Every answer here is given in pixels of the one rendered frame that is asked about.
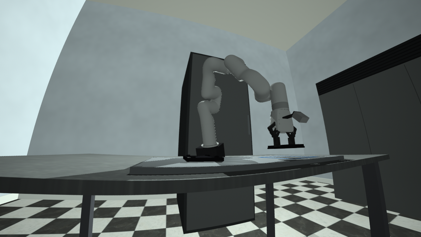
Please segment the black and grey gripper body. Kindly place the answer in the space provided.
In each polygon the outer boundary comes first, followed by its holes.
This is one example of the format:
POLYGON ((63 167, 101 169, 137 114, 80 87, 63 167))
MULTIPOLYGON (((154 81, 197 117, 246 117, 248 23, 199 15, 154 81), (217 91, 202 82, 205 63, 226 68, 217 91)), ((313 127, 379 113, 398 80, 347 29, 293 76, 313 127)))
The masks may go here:
POLYGON ((270 124, 275 122, 273 130, 276 128, 276 130, 280 131, 280 133, 293 132, 294 127, 292 118, 282 118, 290 114, 289 108, 278 108, 273 110, 270 116, 270 124))

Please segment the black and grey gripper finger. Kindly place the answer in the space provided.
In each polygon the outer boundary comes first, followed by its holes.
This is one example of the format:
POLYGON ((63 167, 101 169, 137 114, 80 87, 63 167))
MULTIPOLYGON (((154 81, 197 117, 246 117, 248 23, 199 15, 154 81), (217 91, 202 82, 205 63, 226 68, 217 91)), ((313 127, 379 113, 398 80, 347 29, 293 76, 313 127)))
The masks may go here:
POLYGON ((275 130, 273 131, 273 129, 272 129, 273 127, 275 127, 275 122, 274 122, 274 123, 272 123, 272 124, 268 127, 268 130, 269 130, 270 134, 271 134, 271 135, 272 135, 272 137, 273 137, 274 147, 280 147, 280 137, 278 137, 278 136, 279 136, 280 131, 276 130, 276 128, 275 128, 275 130))
POLYGON ((286 134, 288 135, 288 144, 295 144, 295 135, 296 135, 296 128, 294 127, 294 131, 293 132, 286 132, 286 134), (291 134, 290 134, 291 133, 291 134))

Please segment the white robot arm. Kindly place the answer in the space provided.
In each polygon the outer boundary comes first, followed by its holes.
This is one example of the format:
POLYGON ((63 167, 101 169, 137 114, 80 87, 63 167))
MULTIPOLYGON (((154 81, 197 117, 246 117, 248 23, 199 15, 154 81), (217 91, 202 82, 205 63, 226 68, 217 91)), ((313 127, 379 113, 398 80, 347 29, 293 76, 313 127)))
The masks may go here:
MULTIPOLYGON (((271 101, 272 111, 278 108, 289 108, 285 85, 276 82, 269 85, 269 82, 257 71, 249 69, 244 61, 235 56, 228 55, 225 60, 210 57, 203 65, 203 80, 201 96, 210 101, 201 101, 198 106, 198 113, 201 122, 203 144, 201 147, 216 147, 214 118, 212 114, 219 112, 222 91, 215 86, 214 72, 222 74, 232 73, 238 81, 245 81, 254 90, 254 98, 257 102, 271 101)), ((283 119, 294 118, 300 123, 307 123, 309 117, 301 112, 294 111, 292 114, 282 117, 283 119)))

